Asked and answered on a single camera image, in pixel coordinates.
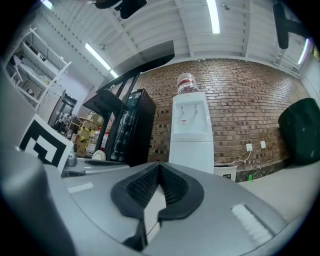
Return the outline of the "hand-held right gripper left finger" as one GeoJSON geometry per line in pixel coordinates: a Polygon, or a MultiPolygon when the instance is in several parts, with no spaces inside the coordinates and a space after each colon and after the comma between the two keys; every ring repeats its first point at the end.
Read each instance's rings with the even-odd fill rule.
{"type": "Polygon", "coordinates": [[[159,185],[159,168],[160,163],[155,162],[120,180],[111,189],[112,202],[119,212],[138,221],[134,235],[122,243],[138,252],[148,243],[144,210],[159,185]]]}

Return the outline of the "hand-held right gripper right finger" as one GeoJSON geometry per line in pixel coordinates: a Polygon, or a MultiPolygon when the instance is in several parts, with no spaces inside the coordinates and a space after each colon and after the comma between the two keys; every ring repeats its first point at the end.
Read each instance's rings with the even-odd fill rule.
{"type": "Polygon", "coordinates": [[[192,168],[161,162],[158,164],[158,184],[166,207],[159,211],[158,220],[183,220],[190,216],[203,202],[204,187],[196,179],[192,168]]]}

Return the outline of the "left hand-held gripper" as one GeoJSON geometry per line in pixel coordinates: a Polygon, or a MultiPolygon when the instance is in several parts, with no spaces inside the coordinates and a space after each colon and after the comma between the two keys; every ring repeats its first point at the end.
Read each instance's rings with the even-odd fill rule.
{"type": "Polygon", "coordinates": [[[63,178],[129,168],[125,163],[78,158],[74,152],[74,144],[58,134],[37,114],[24,131],[19,149],[40,159],[44,164],[56,167],[63,178]]]}

